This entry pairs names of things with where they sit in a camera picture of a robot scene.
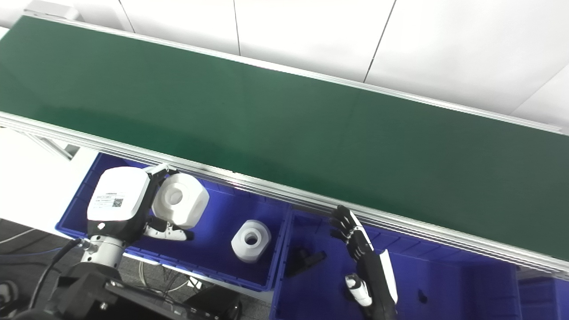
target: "robotic hand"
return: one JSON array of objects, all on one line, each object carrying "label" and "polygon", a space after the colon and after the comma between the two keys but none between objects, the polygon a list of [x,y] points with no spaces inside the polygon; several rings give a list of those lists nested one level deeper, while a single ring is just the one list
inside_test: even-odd
[{"label": "robotic hand", "polygon": [[356,261],[357,273],[345,276],[346,286],[360,304],[366,319],[396,320],[397,288],[389,252],[377,255],[360,221],[352,211],[338,206],[332,211],[330,234],[346,243]]},{"label": "robotic hand", "polygon": [[[90,242],[81,262],[116,268],[126,247],[143,235],[193,240],[193,232],[187,229],[200,219],[208,200],[209,194],[196,178],[165,163],[145,169],[108,169],[87,208]],[[154,216],[149,214],[151,207]]]}]

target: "conveyor belt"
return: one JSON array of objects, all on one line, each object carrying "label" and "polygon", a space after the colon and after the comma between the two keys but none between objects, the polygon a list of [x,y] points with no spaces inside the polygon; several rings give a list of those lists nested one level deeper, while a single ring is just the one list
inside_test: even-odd
[{"label": "conveyor belt", "polygon": [[1,125],[569,271],[569,137],[554,128],[56,20],[2,39]]}]

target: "green conveyor belt surface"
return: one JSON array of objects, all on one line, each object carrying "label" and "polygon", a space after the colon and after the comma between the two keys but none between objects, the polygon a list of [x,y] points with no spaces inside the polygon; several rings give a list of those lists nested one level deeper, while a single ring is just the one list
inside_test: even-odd
[{"label": "green conveyor belt surface", "polygon": [[0,110],[569,260],[567,136],[30,17]]}]

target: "hole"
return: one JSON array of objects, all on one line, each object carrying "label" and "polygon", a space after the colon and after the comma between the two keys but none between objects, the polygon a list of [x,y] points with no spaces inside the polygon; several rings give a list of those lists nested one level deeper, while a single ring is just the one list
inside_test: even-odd
[{"label": "hole", "polygon": [[247,235],[245,235],[245,243],[248,245],[254,245],[258,240],[259,239],[257,239],[257,235],[252,232],[249,232]]},{"label": "hole", "polygon": [[182,192],[180,190],[176,190],[174,191],[169,198],[169,203],[170,205],[174,205],[174,204],[178,204],[180,203],[180,201],[182,201]]},{"label": "hole", "polygon": [[427,303],[428,298],[427,298],[427,296],[423,293],[423,290],[420,290],[420,289],[419,289],[418,296],[419,296],[419,302],[420,302],[420,303],[422,303],[422,304],[426,304],[426,303]]}]

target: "floor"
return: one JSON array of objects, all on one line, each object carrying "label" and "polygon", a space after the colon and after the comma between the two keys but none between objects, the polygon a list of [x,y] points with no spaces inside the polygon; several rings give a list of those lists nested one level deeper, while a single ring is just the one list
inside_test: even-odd
[{"label": "floor", "polygon": [[[67,240],[40,230],[32,230],[17,237],[14,240],[6,240],[12,236],[30,230],[28,227],[13,223],[7,220],[0,220],[0,281],[12,280],[18,286],[20,292],[25,296],[30,296],[34,291],[38,278],[51,260],[54,252],[35,255],[35,253],[49,251],[60,248],[66,244]],[[80,249],[73,249],[56,264],[55,272],[48,276],[43,290],[38,297],[38,306],[43,306],[51,294],[59,272],[77,263],[83,252]],[[122,279],[135,286],[141,286],[142,280],[139,275],[140,262],[128,257],[124,257],[119,272]],[[143,272],[146,283],[152,288],[165,290],[171,279],[175,278],[171,289],[186,282],[186,276],[179,274],[171,269],[165,269],[160,265],[143,264]],[[184,285],[180,289],[170,293],[176,301],[183,301],[194,294],[194,289]],[[270,304],[245,295],[241,296],[243,304],[243,320],[265,320],[269,318]]]}]

